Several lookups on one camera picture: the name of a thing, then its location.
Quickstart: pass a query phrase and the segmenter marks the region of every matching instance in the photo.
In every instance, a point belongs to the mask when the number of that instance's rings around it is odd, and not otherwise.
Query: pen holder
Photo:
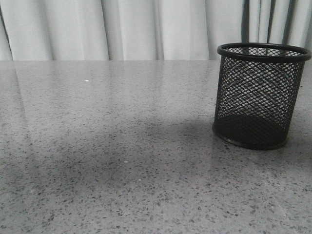
[[[221,55],[213,131],[256,150],[286,143],[307,49],[267,43],[232,43]]]

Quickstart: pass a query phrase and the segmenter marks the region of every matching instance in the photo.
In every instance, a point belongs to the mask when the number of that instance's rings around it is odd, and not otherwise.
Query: terrazzo surface
[[[0,234],[311,234],[312,63],[286,146],[212,132],[219,61],[0,63]]]

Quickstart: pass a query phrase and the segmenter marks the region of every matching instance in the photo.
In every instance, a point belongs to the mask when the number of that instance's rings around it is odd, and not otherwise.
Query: gray speckled countertop
[[[0,234],[311,234],[312,63],[286,146],[212,132],[219,61],[0,63]]]

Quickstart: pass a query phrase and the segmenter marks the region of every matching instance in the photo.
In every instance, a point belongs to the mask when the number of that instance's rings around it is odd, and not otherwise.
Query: white curtain
[[[0,0],[0,60],[215,59],[231,42],[312,49],[312,0]]]

